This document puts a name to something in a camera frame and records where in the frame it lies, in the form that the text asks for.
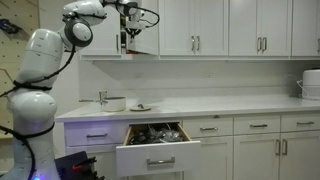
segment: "pegboard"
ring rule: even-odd
[[[38,0],[0,0],[0,19],[22,28],[17,34],[0,30],[0,94],[12,88],[8,74],[17,76],[25,47],[32,33],[39,28]],[[7,99],[0,99],[0,125],[12,128],[12,115],[7,110]],[[8,138],[0,132],[0,139]]]

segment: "upper cabinet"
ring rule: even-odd
[[[158,0],[142,0],[142,7],[158,13]],[[107,19],[101,24],[92,26],[93,40],[91,44],[80,51],[83,60],[114,60],[122,59],[127,52],[135,51],[141,54],[159,54],[159,24],[142,30],[134,39],[131,39],[121,27],[120,13],[113,7],[104,8]],[[157,16],[145,12],[141,18],[142,23],[157,22]]]
[[[230,56],[290,56],[291,0],[230,0]]]
[[[158,0],[142,0],[142,7],[159,14]],[[148,26],[151,26],[152,23],[156,23],[157,20],[158,17],[150,12],[146,12],[141,18],[141,22],[144,22]],[[142,32],[134,39],[131,39],[130,36],[127,36],[126,39],[127,50],[159,55],[159,24],[142,30]]]
[[[160,55],[228,55],[228,0],[160,0]]]
[[[92,26],[93,40],[80,52],[81,59],[92,57],[121,57],[120,14],[112,7],[106,7],[107,19],[101,24]]]
[[[320,52],[320,0],[293,1],[293,56],[318,56]]]

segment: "cabinet handle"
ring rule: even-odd
[[[288,155],[288,141],[285,139],[282,140],[282,155]]]
[[[281,153],[281,141],[279,139],[276,140],[276,149],[277,149],[276,156],[280,156],[280,153]]]
[[[191,49],[191,51],[194,52],[194,46],[195,46],[194,36],[191,36],[191,39],[192,39],[192,49]]]
[[[320,53],[320,39],[318,39],[318,54]]]
[[[266,50],[267,50],[267,47],[268,47],[267,38],[264,37],[264,38],[263,38],[263,48],[262,48],[262,51],[266,51]]]
[[[258,52],[261,51],[261,37],[258,38]]]
[[[216,131],[218,130],[217,127],[214,127],[214,128],[200,128],[201,131]]]
[[[97,134],[97,135],[91,135],[91,134],[88,134],[87,135],[87,138],[97,138],[97,137],[107,137],[108,134]]]
[[[200,36],[197,36],[198,39],[198,51],[200,51]]]
[[[305,122],[305,123],[297,122],[297,125],[312,125],[312,124],[314,124],[314,122],[312,122],[312,121]]]
[[[147,159],[148,166],[162,165],[162,164],[174,164],[175,162],[176,162],[175,157],[172,157],[170,160],[165,160],[165,161],[151,161],[150,159]]]
[[[117,53],[119,54],[119,35],[116,35],[116,48],[117,48]]]
[[[261,125],[250,125],[251,128],[265,128],[265,127],[268,127],[267,124],[261,124]]]

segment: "open drawer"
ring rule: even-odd
[[[132,137],[149,125],[130,125],[123,146],[116,148],[118,177],[194,170],[199,167],[200,141],[191,141],[179,123],[168,123],[181,142],[129,145]]]

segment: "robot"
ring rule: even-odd
[[[51,131],[57,110],[56,101],[49,95],[52,85],[74,52],[91,43],[90,26],[106,19],[105,6],[114,7],[128,18],[126,31],[131,38],[156,25],[159,20],[149,26],[139,22],[144,12],[156,14],[141,8],[141,3],[141,0],[77,1],[63,8],[65,25],[58,32],[38,29],[33,33],[14,81],[15,87],[4,93],[10,99],[8,109],[13,114],[14,129],[0,126],[0,130],[14,135],[14,167],[0,180],[60,180]],[[60,68],[65,50],[71,51],[71,55],[68,63]]]

